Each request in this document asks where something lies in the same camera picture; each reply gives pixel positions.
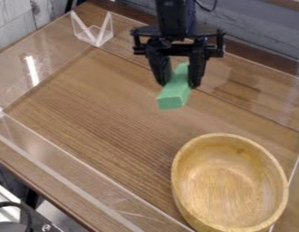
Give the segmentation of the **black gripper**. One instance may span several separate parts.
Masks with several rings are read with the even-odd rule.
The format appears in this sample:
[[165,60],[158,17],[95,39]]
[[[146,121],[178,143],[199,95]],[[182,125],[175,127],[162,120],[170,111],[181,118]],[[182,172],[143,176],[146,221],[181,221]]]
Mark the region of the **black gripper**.
[[[211,12],[215,8],[205,8],[198,0],[155,0],[157,25],[146,25],[130,30],[134,37],[134,54],[146,53],[149,67],[159,86],[163,86],[171,76],[171,63],[166,50],[173,56],[187,55],[187,86],[194,89],[201,85],[201,77],[205,72],[206,56],[222,57],[223,31],[195,24],[195,6],[203,11]],[[139,37],[147,37],[150,40],[165,42],[162,46],[158,42],[141,43]],[[215,44],[195,42],[190,44],[174,44],[171,42],[193,39],[194,41],[206,41],[209,37],[215,39]]]

